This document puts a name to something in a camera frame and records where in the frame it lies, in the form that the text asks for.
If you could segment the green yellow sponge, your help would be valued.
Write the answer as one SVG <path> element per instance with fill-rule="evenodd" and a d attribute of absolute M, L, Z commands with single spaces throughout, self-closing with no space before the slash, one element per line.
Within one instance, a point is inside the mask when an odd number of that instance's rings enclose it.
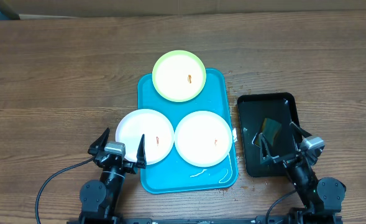
<path fill-rule="evenodd" d="M 270 118 L 265 118 L 261 126 L 259 127 L 257 134 L 254 137 L 254 144 L 260 147 L 260 133 L 262 133 L 268 143 L 273 146 L 281 131 L 281 128 L 282 125 L 278 121 Z"/>

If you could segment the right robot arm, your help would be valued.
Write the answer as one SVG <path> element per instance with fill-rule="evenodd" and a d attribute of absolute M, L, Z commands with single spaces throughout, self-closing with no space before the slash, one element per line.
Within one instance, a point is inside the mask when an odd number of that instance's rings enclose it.
<path fill-rule="evenodd" d="M 266 215 L 258 218 L 258 223 L 342 223 L 342 217 L 337 214 L 342 210 L 342 201 L 346 193 L 346 186 L 332 177 L 319 179 L 312 166 L 318 161 L 318 157 L 325 147 L 324 140 L 319 136 L 310 134 L 294 122 L 290 123 L 290 129 L 301 138 L 301 142 L 294 142 L 295 151 L 285 156 L 272 156 L 270 150 L 272 144 L 265 133 L 258 133 L 258 145 L 260 146 L 260 163 L 276 164 L 286 172 L 288 180 L 294 185 L 294 190 L 288 192 L 273 202 Z M 290 195 L 298 194 L 304 207 L 291 208 L 284 217 L 271 217 L 273 208 Z"/>

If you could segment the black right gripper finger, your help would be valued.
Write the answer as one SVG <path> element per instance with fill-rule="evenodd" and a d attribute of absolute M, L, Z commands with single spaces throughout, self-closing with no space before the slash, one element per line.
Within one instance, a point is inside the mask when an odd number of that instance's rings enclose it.
<path fill-rule="evenodd" d="M 290 123 L 290 127 L 296 132 L 298 133 L 300 136 L 307 138 L 310 137 L 311 134 L 307 131 L 305 131 L 304 129 L 302 129 L 300 126 L 298 126 L 296 123 L 294 123 L 293 121 Z"/>
<path fill-rule="evenodd" d="M 260 133 L 258 135 L 258 138 L 260 140 L 260 163 L 261 164 L 276 164 L 276 160 L 279 158 L 279 156 L 271 156 L 270 149 L 272 146 L 267 141 L 266 137 L 263 133 Z"/>

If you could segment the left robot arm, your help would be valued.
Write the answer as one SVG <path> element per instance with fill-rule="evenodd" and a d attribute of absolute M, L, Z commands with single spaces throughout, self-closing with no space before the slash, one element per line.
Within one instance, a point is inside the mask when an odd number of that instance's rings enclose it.
<path fill-rule="evenodd" d="M 89 147 L 88 154 L 102 169 L 98 180 L 85 183 L 80 190 L 81 213 L 78 223 L 122 223 L 115 213 L 126 174 L 136 174 L 146 168 L 145 136 L 140 138 L 136 161 L 125 158 L 126 146 L 121 142 L 109 141 L 107 128 Z"/>

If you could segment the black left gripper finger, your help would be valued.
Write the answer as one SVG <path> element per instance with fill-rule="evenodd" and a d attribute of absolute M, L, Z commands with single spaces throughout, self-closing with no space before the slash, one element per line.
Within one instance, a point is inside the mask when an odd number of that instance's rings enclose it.
<path fill-rule="evenodd" d="M 109 137 L 110 129 L 106 128 L 100 137 L 97 138 L 88 148 L 88 154 L 95 156 L 100 151 L 103 151 Z"/>
<path fill-rule="evenodd" d="M 137 162 L 136 167 L 139 169 L 145 169 L 147 166 L 146 156 L 145 156 L 145 134 L 142 135 L 137 150 Z"/>

